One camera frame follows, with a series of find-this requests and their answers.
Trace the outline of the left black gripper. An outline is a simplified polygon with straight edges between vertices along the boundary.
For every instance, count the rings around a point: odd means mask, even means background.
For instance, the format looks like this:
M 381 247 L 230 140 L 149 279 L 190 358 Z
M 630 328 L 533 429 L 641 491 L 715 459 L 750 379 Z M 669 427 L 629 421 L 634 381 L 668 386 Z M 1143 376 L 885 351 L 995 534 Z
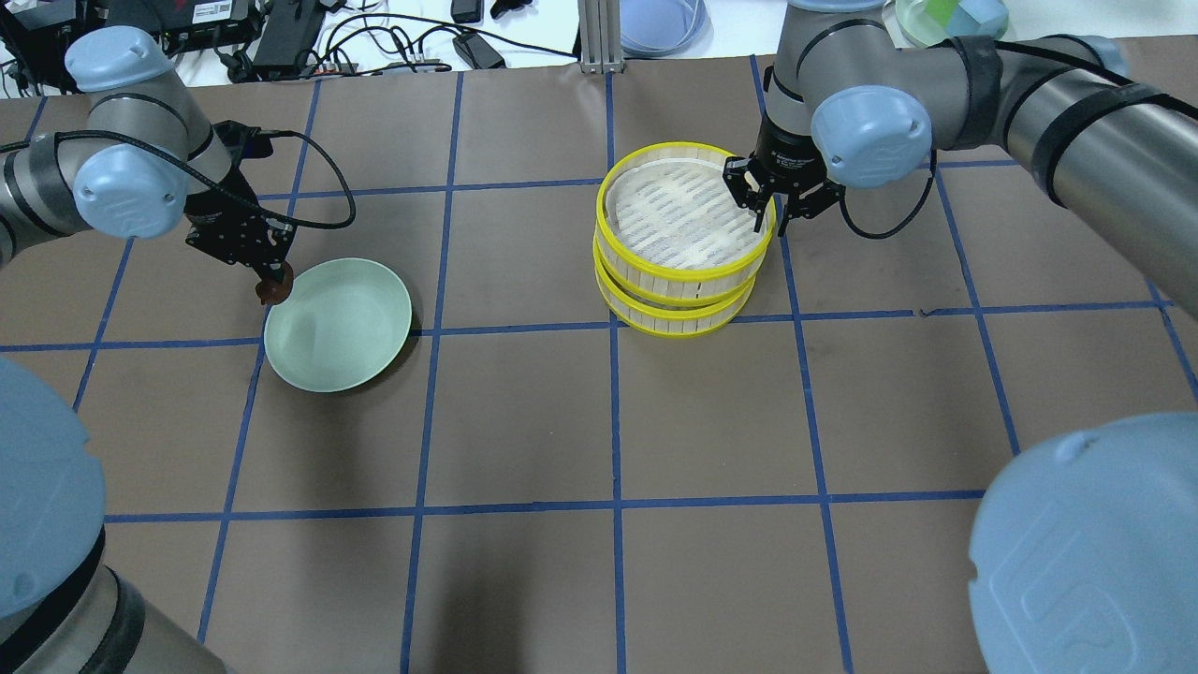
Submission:
M 242 265 L 258 273 L 254 287 L 258 299 L 277 299 L 282 283 L 291 280 L 294 271 L 286 253 L 294 233 L 270 225 L 258 212 L 258 196 L 249 183 L 219 183 L 184 200 L 184 218 L 189 231 L 184 243 L 224 265 Z

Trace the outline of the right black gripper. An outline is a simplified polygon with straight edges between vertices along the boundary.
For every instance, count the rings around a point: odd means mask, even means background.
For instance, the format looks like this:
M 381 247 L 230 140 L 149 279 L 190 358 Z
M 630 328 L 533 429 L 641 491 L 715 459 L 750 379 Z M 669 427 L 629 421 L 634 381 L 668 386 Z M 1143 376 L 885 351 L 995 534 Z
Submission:
M 724 159 L 722 176 L 738 208 L 752 211 L 754 233 L 766 235 L 767 213 L 776 195 L 786 198 L 776 213 L 776 236 L 786 235 L 793 219 L 812 219 L 845 198 L 845 188 L 827 176 L 812 136 L 783 129 L 772 119 L 761 119 L 751 154 Z

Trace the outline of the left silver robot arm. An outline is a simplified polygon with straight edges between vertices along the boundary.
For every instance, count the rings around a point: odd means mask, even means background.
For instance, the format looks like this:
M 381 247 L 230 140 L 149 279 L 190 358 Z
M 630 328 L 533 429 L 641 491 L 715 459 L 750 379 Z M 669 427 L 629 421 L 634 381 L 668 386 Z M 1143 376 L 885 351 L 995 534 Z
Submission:
M 267 156 L 255 128 L 210 123 L 144 30 L 102 28 L 65 56 L 87 126 L 4 148 L 4 261 L 93 230 L 149 239 L 188 221 L 189 245 L 258 274 L 258 298 L 294 286 L 294 227 L 240 170 Z M 80 419 L 4 359 L 5 673 L 226 673 L 228 664 L 105 564 L 107 488 Z

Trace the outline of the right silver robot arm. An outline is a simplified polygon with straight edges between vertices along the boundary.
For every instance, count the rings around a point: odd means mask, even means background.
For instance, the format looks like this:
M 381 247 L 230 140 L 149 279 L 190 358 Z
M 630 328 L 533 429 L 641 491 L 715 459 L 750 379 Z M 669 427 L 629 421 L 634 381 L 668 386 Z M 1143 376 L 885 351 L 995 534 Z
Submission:
M 724 162 L 779 227 L 902 180 L 937 151 L 1000 146 L 1194 315 L 1194 107 L 1131 81 L 1097 37 L 950 36 L 898 50 L 881 1 L 792 1 L 756 146 Z M 972 629 L 992 673 L 1193 673 L 1194 413 L 1041 441 L 972 522 Z

